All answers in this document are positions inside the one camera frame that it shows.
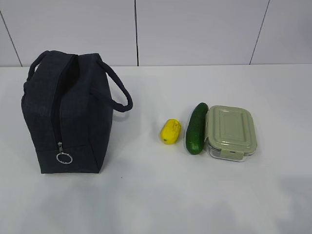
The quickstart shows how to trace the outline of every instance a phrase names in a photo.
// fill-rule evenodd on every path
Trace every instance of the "handle strap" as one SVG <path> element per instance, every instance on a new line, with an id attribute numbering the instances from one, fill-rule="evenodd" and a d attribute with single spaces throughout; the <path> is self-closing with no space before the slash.
<path id="1" fill-rule="evenodd" d="M 27 77 L 27 81 L 29 81 L 31 79 L 31 77 L 34 75 L 35 73 L 35 68 L 39 65 L 39 63 L 43 60 L 43 58 L 49 53 L 50 51 L 44 51 L 43 53 L 41 53 L 38 58 L 31 64 L 29 71 L 28 71 L 28 77 Z"/>
<path id="2" fill-rule="evenodd" d="M 113 69 L 107 65 L 105 62 L 97 60 L 98 65 L 100 65 L 101 68 L 109 75 L 109 77 L 115 82 L 115 84 L 122 90 L 124 95 L 127 97 L 128 104 L 126 106 L 115 102 L 110 97 L 105 96 L 103 93 L 98 91 L 95 88 L 91 89 L 91 93 L 97 96 L 98 99 L 102 100 L 104 103 L 110 105 L 114 110 L 119 112 L 126 112 L 130 111 L 133 107 L 132 98 L 129 94 L 129 92 L 126 90 L 125 86 L 117 76 L 117 74 L 113 71 Z"/>

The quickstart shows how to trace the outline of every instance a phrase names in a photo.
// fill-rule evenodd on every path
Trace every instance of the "glass food container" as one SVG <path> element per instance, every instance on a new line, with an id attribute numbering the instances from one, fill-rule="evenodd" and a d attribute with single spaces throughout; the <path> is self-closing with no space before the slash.
<path id="1" fill-rule="evenodd" d="M 251 114 L 237 107 L 211 107 L 206 114 L 205 140 L 212 157 L 245 161 L 257 148 Z"/>

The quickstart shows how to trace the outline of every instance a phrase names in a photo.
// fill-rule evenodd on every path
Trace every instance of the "lunch bag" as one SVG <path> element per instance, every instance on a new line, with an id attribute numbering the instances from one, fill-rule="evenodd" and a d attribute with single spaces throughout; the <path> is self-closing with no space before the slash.
<path id="1" fill-rule="evenodd" d="M 106 74 L 127 97 L 126 106 L 112 100 Z M 30 66 L 21 100 L 41 173 L 99 173 L 113 110 L 132 106 L 130 94 L 99 54 L 43 52 Z"/>

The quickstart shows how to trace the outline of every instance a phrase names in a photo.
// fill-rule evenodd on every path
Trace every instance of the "cucumber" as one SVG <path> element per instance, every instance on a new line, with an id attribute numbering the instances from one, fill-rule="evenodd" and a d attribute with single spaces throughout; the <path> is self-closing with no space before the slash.
<path id="1" fill-rule="evenodd" d="M 205 119 L 208 105 L 200 103 L 193 110 L 189 126 L 186 130 L 186 149 L 192 155 L 198 155 L 204 148 Z"/>

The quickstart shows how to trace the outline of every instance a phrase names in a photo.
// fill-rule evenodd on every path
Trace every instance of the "small yellow vegetable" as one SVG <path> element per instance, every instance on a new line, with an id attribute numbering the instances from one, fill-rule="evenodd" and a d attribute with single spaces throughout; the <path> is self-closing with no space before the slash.
<path id="1" fill-rule="evenodd" d="M 181 131 L 181 124 L 176 119 L 169 119 L 160 132 L 160 139 L 165 144 L 173 144 L 176 142 Z"/>

